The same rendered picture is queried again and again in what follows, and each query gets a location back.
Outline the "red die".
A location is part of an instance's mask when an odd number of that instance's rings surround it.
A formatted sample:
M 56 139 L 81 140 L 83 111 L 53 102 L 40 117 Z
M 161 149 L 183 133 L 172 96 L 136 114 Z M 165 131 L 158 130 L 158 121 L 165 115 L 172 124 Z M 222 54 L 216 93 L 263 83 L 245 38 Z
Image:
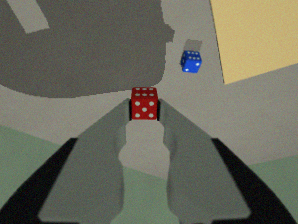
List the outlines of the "red die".
M 157 119 L 158 95 L 155 87 L 133 87 L 131 102 L 133 120 Z

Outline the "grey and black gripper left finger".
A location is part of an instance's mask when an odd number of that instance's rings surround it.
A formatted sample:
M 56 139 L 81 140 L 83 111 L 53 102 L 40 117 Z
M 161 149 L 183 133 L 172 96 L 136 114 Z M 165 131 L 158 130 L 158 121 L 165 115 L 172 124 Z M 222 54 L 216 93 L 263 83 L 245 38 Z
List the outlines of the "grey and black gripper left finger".
M 42 164 L 0 209 L 0 224 L 110 224 L 124 204 L 127 98 Z

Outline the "blue die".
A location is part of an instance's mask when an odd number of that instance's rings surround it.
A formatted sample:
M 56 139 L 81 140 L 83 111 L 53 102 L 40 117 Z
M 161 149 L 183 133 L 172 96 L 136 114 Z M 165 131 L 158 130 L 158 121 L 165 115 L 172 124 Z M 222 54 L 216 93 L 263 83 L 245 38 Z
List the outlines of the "blue die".
M 202 63 L 200 53 L 194 51 L 184 51 L 181 67 L 183 72 L 197 73 Z

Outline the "tan flat mat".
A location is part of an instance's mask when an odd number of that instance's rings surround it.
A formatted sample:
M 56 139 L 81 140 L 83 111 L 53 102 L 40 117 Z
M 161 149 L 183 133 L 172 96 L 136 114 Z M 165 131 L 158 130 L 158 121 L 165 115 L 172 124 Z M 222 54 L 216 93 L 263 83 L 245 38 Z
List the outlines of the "tan flat mat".
M 224 84 L 298 63 L 298 0 L 210 0 Z

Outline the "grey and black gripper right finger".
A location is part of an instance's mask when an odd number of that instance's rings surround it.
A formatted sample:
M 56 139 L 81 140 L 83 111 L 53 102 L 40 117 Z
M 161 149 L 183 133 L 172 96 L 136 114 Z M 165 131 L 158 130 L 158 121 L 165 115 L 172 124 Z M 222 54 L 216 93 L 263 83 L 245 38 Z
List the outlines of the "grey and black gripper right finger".
M 297 224 L 275 193 L 222 141 L 161 98 L 157 121 L 170 152 L 168 208 L 179 224 Z

